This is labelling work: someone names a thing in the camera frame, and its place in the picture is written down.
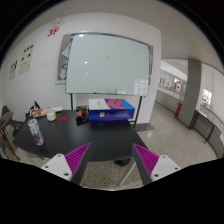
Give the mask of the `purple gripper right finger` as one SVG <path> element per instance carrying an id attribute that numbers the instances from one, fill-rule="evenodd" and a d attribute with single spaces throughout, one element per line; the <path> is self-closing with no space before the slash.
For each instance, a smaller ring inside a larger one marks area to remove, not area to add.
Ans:
<path id="1" fill-rule="evenodd" d="M 147 148 L 134 144 L 134 156 L 143 185 L 148 185 L 174 172 L 181 170 L 167 155 L 158 156 Z"/>

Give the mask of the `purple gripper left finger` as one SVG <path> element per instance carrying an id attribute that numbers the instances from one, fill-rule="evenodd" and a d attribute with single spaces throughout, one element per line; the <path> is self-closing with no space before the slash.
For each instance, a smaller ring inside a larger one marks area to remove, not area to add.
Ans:
<path id="1" fill-rule="evenodd" d="M 90 154 L 90 143 L 87 143 L 66 155 L 56 154 L 42 166 L 42 169 L 79 185 Z"/>

